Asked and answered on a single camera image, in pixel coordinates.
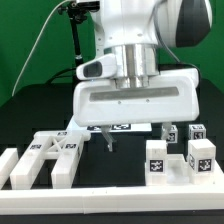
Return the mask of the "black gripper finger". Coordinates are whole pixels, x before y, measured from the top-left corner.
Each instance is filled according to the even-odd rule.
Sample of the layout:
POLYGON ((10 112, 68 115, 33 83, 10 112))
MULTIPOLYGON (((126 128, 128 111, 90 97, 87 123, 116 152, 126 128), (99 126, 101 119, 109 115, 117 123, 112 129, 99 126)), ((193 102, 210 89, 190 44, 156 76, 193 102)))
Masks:
POLYGON ((161 134, 162 140, 166 140, 168 138, 171 127, 172 127, 171 122, 165 122, 162 124, 162 134, 161 134))
POLYGON ((101 127, 101 133, 102 133, 103 137, 105 138, 105 140, 107 141, 108 150, 110 152, 112 152, 113 151, 113 144, 115 143, 115 140, 112 137, 112 135, 110 134, 110 127, 109 126, 102 126, 101 127))

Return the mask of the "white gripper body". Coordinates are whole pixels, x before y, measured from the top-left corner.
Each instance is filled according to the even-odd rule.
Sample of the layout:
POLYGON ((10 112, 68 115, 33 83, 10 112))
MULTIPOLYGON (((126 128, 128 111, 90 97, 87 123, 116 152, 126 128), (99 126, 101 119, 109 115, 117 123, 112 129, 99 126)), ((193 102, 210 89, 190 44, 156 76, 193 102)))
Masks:
POLYGON ((73 95, 78 126, 192 121, 199 115, 195 68, 163 70, 149 85, 120 89, 116 85, 117 61, 113 54, 80 65, 80 83, 73 95))

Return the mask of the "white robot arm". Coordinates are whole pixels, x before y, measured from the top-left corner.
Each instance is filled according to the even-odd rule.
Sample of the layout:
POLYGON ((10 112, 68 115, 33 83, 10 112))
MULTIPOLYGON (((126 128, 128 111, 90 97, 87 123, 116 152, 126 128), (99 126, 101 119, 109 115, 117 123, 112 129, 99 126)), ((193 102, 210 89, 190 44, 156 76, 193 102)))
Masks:
POLYGON ((99 0, 92 14, 96 57, 80 65, 73 113, 98 126, 112 148, 112 125, 161 123, 166 130, 199 115, 199 72, 158 69, 156 50, 195 46, 209 33, 209 0, 99 0))

